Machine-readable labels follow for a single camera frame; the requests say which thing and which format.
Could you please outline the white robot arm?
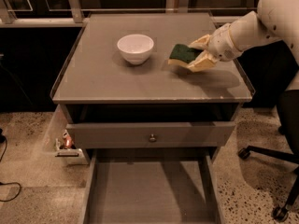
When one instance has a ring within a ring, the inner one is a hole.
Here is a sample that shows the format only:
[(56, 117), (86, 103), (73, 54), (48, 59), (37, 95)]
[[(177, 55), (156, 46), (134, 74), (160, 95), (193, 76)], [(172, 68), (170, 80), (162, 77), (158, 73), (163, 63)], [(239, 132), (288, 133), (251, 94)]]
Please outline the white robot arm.
[(230, 62), (244, 51), (282, 40), (299, 63), (299, 0), (259, 0), (257, 11), (226, 23), (189, 47), (202, 52), (187, 65), (193, 72)]

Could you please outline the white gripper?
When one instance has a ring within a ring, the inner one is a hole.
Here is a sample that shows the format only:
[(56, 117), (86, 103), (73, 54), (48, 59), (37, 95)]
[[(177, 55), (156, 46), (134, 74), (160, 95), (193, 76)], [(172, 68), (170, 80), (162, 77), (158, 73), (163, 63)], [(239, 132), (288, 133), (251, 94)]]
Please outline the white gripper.
[(213, 68), (218, 60), (229, 62), (239, 57), (242, 51), (237, 47), (234, 39), (237, 28), (235, 22), (226, 23), (212, 35), (203, 35), (194, 40), (188, 45), (194, 50), (188, 52), (187, 68), (192, 72), (200, 72)]

